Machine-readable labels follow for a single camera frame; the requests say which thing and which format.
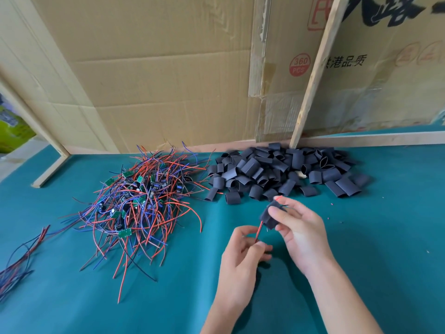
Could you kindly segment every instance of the hand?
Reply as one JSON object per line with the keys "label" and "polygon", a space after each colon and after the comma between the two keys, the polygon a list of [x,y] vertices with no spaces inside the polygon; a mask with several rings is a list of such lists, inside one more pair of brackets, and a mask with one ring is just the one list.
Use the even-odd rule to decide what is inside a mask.
{"label": "hand", "polygon": [[321,217],[296,200],[283,196],[276,196],[275,199],[282,205],[288,205],[284,207],[286,211],[271,206],[268,212],[280,222],[275,230],[280,232],[300,271],[307,277],[313,267],[327,260],[335,261]]}
{"label": "hand", "polygon": [[272,258],[264,253],[272,250],[271,245],[260,241],[255,244],[254,238],[246,237],[257,230],[256,226],[235,228],[221,258],[214,306],[236,319],[252,298],[258,263]]}

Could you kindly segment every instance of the red circular stamp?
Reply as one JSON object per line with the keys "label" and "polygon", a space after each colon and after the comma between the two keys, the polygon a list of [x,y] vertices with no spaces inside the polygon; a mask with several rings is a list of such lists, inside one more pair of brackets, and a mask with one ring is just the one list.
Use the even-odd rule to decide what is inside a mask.
{"label": "red circular stamp", "polygon": [[291,64],[289,65],[289,72],[292,76],[298,77],[307,72],[310,65],[311,57],[308,54],[298,54],[294,57],[294,59],[291,61]]}

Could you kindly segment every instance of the green tabletop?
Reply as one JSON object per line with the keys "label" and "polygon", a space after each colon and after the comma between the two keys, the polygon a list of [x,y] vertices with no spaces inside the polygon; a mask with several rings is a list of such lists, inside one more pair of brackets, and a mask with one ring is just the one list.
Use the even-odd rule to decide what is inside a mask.
{"label": "green tabletop", "polygon": [[[445,328],[445,145],[351,149],[356,167],[374,178],[358,196],[338,199],[295,195],[326,223],[337,261],[383,331],[443,333]],[[129,165],[127,155],[74,156],[42,189],[30,187],[58,157],[50,147],[0,183],[0,264],[43,226],[92,201],[108,171]],[[45,241],[33,255],[35,272],[0,305],[0,333],[198,333],[214,298],[220,256],[234,227],[259,223],[267,202],[244,197],[241,205],[193,201],[203,220],[189,213],[169,237],[162,267],[138,264],[121,275],[115,250],[95,270],[81,266],[95,251],[91,232],[69,230]],[[274,258],[259,268],[259,286],[236,333],[325,333],[310,286],[275,231],[260,239]]]}

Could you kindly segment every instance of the person's left hand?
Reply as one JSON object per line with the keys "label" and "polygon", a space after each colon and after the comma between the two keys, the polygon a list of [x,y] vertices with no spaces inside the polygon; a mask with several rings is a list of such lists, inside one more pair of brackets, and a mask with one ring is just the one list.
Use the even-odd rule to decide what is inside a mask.
{"label": "person's left hand", "polygon": [[236,319],[252,298],[258,263],[272,258],[264,253],[272,250],[271,245],[247,237],[257,231],[256,226],[235,228],[221,258],[214,306]]}

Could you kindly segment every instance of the person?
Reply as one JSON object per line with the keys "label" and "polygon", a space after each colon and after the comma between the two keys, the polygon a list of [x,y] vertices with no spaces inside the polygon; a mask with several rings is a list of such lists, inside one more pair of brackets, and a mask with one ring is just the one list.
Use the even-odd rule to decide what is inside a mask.
{"label": "person", "polygon": [[[337,264],[327,242],[323,220],[296,200],[277,196],[285,211],[269,207],[287,250],[311,285],[329,334],[381,334],[382,331]],[[231,333],[252,298],[256,269],[270,260],[272,246],[247,237],[255,226],[235,228],[221,257],[218,287],[201,334]]]}

